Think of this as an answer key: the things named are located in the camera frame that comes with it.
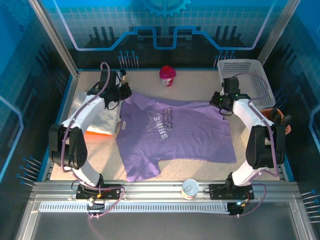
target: white robotic arm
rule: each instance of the white robotic arm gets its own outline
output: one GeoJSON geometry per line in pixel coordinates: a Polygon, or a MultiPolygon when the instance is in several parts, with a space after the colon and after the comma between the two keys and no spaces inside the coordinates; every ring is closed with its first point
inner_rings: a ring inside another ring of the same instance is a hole
{"type": "Polygon", "coordinates": [[[108,111],[105,110],[106,108],[113,109],[119,101],[132,94],[127,83],[122,85],[120,83],[119,75],[122,78],[126,74],[125,71],[111,71],[110,80],[107,83],[106,74],[107,71],[101,72],[100,82],[88,91],[87,97],[77,111],[62,124],[52,125],[49,130],[49,148],[52,161],[61,166],[63,160],[62,170],[64,172],[72,172],[83,185],[92,187],[98,186],[103,178],[87,161],[88,152],[84,134],[93,119],[102,111],[108,111]],[[65,134],[68,134],[68,138],[64,145],[65,134]]]}
{"type": "MultiPolygon", "coordinates": [[[[95,95],[88,95],[81,107],[86,104],[90,99],[92,99],[95,95]]],[[[85,134],[87,128],[90,126],[91,122],[97,117],[103,110],[105,110],[105,101],[101,97],[97,97],[91,103],[89,103],[83,111],[79,113],[79,115],[74,119],[75,113],[73,113],[67,120],[62,122],[62,125],[67,128],[70,122],[73,120],[74,123],[72,128],[79,128],[83,135],[85,134]]],[[[64,169],[66,171],[72,171],[79,179],[82,180],[82,184],[86,184],[92,187],[97,186],[100,174],[90,165],[88,161],[85,161],[84,165],[79,167],[78,169],[73,167],[65,166],[64,169]]]]}
{"type": "Polygon", "coordinates": [[[238,78],[225,78],[222,87],[221,93],[214,93],[210,104],[237,115],[250,132],[246,161],[228,176],[226,182],[230,189],[232,186],[249,186],[256,176],[284,162],[286,127],[268,120],[247,94],[240,93],[238,78]]]}
{"type": "MultiPolygon", "coordinates": [[[[263,118],[269,126],[272,126],[274,123],[264,115],[262,115],[259,110],[253,105],[253,103],[249,103],[249,99],[239,99],[233,104],[233,113],[237,115],[244,123],[246,128],[251,132],[251,128],[253,126],[263,126],[266,124],[261,120],[263,118]],[[260,117],[252,110],[252,108],[256,109],[256,112],[260,114],[260,117]]],[[[262,174],[262,170],[267,170],[268,167],[259,167],[257,169],[253,169],[252,166],[249,165],[248,161],[244,161],[244,163],[232,173],[233,183],[236,186],[248,186],[251,184],[251,181],[257,175],[262,174]]]]}

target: gray surface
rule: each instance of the gray surface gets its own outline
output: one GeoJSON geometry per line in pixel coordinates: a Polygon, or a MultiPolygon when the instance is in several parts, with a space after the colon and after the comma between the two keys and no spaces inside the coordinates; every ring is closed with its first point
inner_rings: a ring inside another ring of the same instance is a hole
{"type": "Polygon", "coordinates": [[[85,213],[42,212],[32,239],[295,240],[298,235],[289,204],[264,203],[240,219],[205,213],[110,213],[89,219],[85,213]]]}

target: brown object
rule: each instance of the brown object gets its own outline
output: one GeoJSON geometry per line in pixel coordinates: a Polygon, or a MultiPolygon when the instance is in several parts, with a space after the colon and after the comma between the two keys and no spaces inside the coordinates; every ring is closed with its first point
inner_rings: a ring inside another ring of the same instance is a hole
{"type": "MultiPolygon", "coordinates": [[[[262,113],[267,119],[269,119],[270,121],[272,121],[270,115],[271,115],[271,110],[272,110],[273,108],[274,108],[274,107],[272,107],[272,108],[267,108],[267,109],[264,109],[264,110],[261,111],[261,113],[262,113]]],[[[277,108],[277,110],[278,110],[278,115],[280,115],[280,116],[281,116],[281,119],[283,119],[283,118],[284,118],[284,114],[283,114],[282,111],[279,110],[278,108],[277,108]]],[[[288,126],[285,128],[285,135],[289,134],[290,132],[291,132],[291,126],[288,125],[288,126]]]]}

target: white basket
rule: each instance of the white basket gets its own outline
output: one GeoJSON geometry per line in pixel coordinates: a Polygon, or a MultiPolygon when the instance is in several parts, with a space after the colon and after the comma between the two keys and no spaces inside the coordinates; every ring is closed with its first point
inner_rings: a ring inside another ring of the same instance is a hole
{"type": "MultiPolygon", "coordinates": [[[[262,67],[261,62],[252,59],[227,59],[218,62],[218,71],[220,81],[233,77],[239,73],[254,73],[264,78],[268,84],[268,95],[262,99],[253,101],[254,106],[259,109],[272,108],[275,104],[275,97],[269,85],[268,78],[262,67]]],[[[248,94],[250,98],[262,97],[266,94],[264,82],[257,76],[251,74],[241,74],[237,76],[239,79],[239,88],[242,94],[248,94]]]]}

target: orange object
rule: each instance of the orange object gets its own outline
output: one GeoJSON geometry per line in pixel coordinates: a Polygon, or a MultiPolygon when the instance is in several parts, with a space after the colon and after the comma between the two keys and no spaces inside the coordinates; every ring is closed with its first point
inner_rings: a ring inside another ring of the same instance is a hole
{"type": "Polygon", "coordinates": [[[97,132],[93,132],[93,131],[85,131],[84,134],[85,134],[85,135],[88,134],[88,135],[112,136],[112,135],[109,135],[109,134],[97,133],[97,132]]]}
{"type": "MultiPolygon", "coordinates": [[[[273,107],[272,108],[267,108],[267,109],[264,109],[264,110],[262,110],[261,111],[261,113],[267,118],[267,119],[269,119],[270,121],[272,121],[270,118],[270,113],[271,113],[271,110],[273,109],[273,107]]],[[[282,111],[281,110],[279,110],[278,108],[277,108],[277,110],[278,110],[278,114],[281,116],[281,119],[283,119],[284,118],[284,114],[282,113],[282,111]]],[[[286,128],[285,128],[285,135],[287,135],[287,134],[289,134],[291,132],[291,126],[290,125],[288,125],[286,128]]]]}

